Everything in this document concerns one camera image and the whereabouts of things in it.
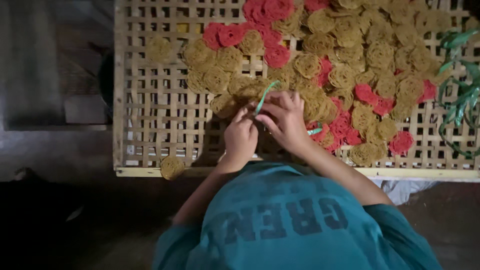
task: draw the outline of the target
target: teal t-shirt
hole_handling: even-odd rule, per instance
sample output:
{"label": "teal t-shirt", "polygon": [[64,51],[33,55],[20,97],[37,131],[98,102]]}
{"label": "teal t-shirt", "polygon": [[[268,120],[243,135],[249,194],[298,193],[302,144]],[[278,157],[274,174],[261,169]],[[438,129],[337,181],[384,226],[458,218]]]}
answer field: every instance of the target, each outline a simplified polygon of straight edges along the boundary
{"label": "teal t-shirt", "polygon": [[362,207],[330,179],[270,162],[245,166],[214,197],[201,227],[163,233],[152,268],[441,269],[396,207]]}

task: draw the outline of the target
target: woven bamboo tray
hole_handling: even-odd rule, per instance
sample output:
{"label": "woven bamboo tray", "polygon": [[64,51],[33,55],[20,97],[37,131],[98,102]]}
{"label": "woven bamboo tray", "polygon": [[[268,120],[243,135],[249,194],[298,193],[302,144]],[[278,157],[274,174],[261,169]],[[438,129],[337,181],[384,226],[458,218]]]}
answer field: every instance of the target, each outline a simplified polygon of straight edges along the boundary
{"label": "woven bamboo tray", "polygon": [[[227,123],[209,110],[213,94],[194,94],[185,83],[187,67],[178,54],[188,40],[201,37],[203,28],[212,21],[244,22],[241,7],[245,0],[117,0],[115,14],[115,109],[114,109],[114,169],[118,176],[160,177],[160,161],[176,154],[186,164],[186,175],[205,175],[223,154],[223,131]],[[447,10],[452,26],[465,29],[469,18],[460,4],[450,0],[432,1],[433,8]],[[169,64],[149,63],[145,59],[145,41],[160,33],[173,45]],[[301,43],[291,36],[284,42],[292,57],[301,50]],[[444,59],[440,40],[432,33],[425,40],[432,55]],[[464,58],[480,61],[480,43],[464,50]],[[242,73],[266,76],[267,66],[262,55],[252,55],[243,61]],[[454,77],[468,80],[462,66],[456,65]],[[457,86],[449,87],[444,101],[454,101]],[[406,156],[390,156],[379,160],[372,168],[358,168],[371,178],[477,181],[480,157],[466,159],[452,151],[440,138],[438,127],[445,110],[436,102],[418,105],[412,117],[397,124],[399,130],[410,131],[414,146]],[[465,124],[446,129],[450,141],[463,150],[474,151],[480,145],[479,131]],[[343,146],[336,156],[347,164],[349,146]],[[254,160],[288,160],[289,155],[258,151]]]}

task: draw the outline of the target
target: wooden board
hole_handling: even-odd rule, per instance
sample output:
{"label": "wooden board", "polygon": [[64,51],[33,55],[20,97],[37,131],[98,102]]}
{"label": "wooden board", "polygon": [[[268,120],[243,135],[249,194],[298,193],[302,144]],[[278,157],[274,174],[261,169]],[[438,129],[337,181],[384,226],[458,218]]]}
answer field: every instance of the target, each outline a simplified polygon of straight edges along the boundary
{"label": "wooden board", "polygon": [[[244,0],[205,2],[204,0],[140,1],[117,0],[115,15],[115,117],[114,117],[114,167],[119,176],[160,176],[162,157],[176,154],[190,172],[205,172],[215,165],[223,154],[222,134],[227,123],[220,121],[208,109],[213,94],[194,94],[187,89],[187,68],[178,52],[188,40],[201,37],[202,29],[209,22],[240,23],[245,21],[241,13]],[[463,27],[469,17],[460,6],[452,9],[449,0],[434,0],[432,7],[450,12],[452,26]],[[175,53],[169,64],[149,63],[144,58],[145,39],[153,34],[168,37]],[[292,57],[301,50],[297,39],[284,36],[284,42],[292,50]],[[437,34],[432,33],[425,43],[432,55],[442,60],[445,50],[440,49]],[[480,61],[480,48],[474,44],[465,50],[469,61]],[[242,73],[250,76],[266,76],[267,66],[262,55],[244,59]],[[465,76],[462,66],[456,65],[454,77]],[[454,101],[457,86],[449,88],[444,101]],[[436,102],[428,101],[417,106],[412,117],[398,123],[399,130],[410,131],[414,146],[406,156],[390,156],[379,160],[372,168],[361,168],[368,176],[379,176],[378,171],[388,172],[389,177],[412,176],[441,177],[438,170],[455,170],[457,178],[477,178],[480,158],[466,159],[452,151],[442,141],[438,127],[445,110]],[[480,144],[478,130],[465,125],[447,126],[446,137],[458,143],[463,150],[474,151]],[[349,146],[343,146],[336,156],[354,166],[348,160]],[[254,160],[285,160],[289,155],[279,151],[265,153],[261,149]]]}

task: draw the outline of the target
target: hand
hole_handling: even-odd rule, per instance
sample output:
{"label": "hand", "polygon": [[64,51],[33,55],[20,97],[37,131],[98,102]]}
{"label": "hand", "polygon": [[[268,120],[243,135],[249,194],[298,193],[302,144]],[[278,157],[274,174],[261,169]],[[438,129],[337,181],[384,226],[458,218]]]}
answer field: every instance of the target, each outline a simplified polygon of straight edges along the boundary
{"label": "hand", "polygon": [[[280,106],[267,103],[273,99],[279,99]],[[303,120],[303,106],[305,101],[300,98],[298,92],[271,92],[265,97],[260,114],[255,117],[262,122],[273,138],[288,152],[301,158],[312,147],[305,122]],[[268,112],[276,121],[265,114]]]}
{"label": "hand", "polygon": [[228,172],[241,170],[252,158],[257,148],[258,130],[250,118],[247,105],[239,110],[224,133],[226,154],[219,166]]}

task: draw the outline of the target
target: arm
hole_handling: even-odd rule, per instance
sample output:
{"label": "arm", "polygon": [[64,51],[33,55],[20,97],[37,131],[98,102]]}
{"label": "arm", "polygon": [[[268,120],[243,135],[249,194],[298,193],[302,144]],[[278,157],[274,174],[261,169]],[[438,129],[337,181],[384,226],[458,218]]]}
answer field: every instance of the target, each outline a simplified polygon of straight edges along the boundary
{"label": "arm", "polygon": [[215,194],[252,158],[257,147],[258,130],[242,108],[225,130],[226,154],[215,169],[200,184],[173,218],[173,224],[199,223]]}
{"label": "arm", "polygon": [[264,103],[256,120],[262,122],[277,142],[288,152],[303,159],[320,175],[328,177],[350,191],[362,205],[393,204],[388,196],[354,168],[337,159],[315,142],[307,133],[303,121],[302,100],[298,93],[273,92],[268,99],[277,98],[280,106]]}

